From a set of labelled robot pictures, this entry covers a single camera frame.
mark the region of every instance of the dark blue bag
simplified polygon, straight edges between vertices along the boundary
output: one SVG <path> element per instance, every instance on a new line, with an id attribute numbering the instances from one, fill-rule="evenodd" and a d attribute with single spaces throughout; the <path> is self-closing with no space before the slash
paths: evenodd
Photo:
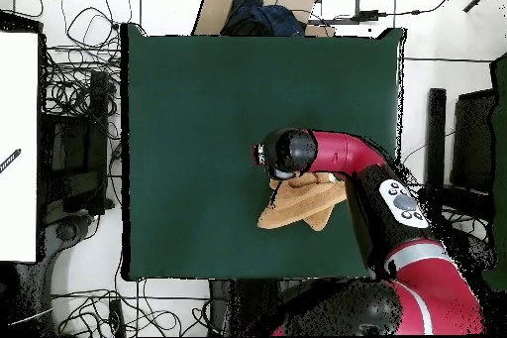
<path id="1" fill-rule="evenodd" d="M 233 5 L 233 11 L 221 35 L 304 38 L 304 30 L 290 10 L 278 5 L 256 4 L 259 4 L 258 1 L 243 0 L 242 3 Z"/>

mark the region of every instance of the black pen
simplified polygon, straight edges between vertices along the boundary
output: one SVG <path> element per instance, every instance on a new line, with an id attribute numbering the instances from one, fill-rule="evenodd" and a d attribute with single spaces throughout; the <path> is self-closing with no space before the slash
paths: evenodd
<path id="1" fill-rule="evenodd" d="M 0 173 L 4 171 L 8 165 L 10 165 L 19 155 L 21 154 L 21 149 L 15 150 L 14 153 L 9 156 L 2 165 L 0 165 Z"/>

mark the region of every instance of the red robot arm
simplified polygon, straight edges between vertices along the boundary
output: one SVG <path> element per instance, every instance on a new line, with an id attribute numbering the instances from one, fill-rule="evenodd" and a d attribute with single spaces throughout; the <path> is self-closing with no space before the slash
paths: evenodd
<path id="1" fill-rule="evenodd" d="M 345 180 L 359 249 L 373 277 L 369 283 L 361 282 L 362 291 L 373 299 L 357 299 L 359 316 L 366 317 L 373 306 L 391 306 L 390 310 L 399 306 L 400 314 L 390 315 L 397 334 L 482 331 L 477 300 L 433 235 L 419 204 L 384 157 L 364 140 L 344 133 L 283 129 L 269 134 L 254 153 L 256 162 L 278 179 L 293 177 L 297 171 L 327 171 Z M 314 299 L 314 307 L 326 302 Z M 343 304 L 335 307 L 339 311 Z M 376 319 L 384 323 L 377 329 L 392 333 L 393 324 L 385 326 L 385 315 L 382 318 Z M 341 329 L 357 334 L 364 324 L 357 318 L 351 321 L 354 325 Z"/>

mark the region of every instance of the black speaker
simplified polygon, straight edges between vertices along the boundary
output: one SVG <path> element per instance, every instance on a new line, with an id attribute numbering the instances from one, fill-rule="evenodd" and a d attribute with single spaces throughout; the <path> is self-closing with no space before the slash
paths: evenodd
<path id="1" fill-rule="evenodd" d="M 456 104 L 456 132 L 451 183 L 491 192 L 493 188 L 492 89 L 464 94 Z"/>

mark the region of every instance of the cloth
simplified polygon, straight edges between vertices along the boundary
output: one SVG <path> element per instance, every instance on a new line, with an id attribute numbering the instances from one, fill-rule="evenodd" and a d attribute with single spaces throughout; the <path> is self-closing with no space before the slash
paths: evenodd
<path id="1" fill-rule="evenodd" d="M 275 36 L 304 38 L 294 14 L 283 6 L 262 6 L 259 0 L 235 0 L 222 36 Z"/>
<path id="2" fill-rule="evenodd" d="M 304 173 L 301 176 L 269 182 L 273 197 L 258 218 L 257 226 L 274 229 L 304 220 L 313 230 L 321 231 L 336 204 L 347 199 L 345 183 L 336 182 L 328 173 Z"/>

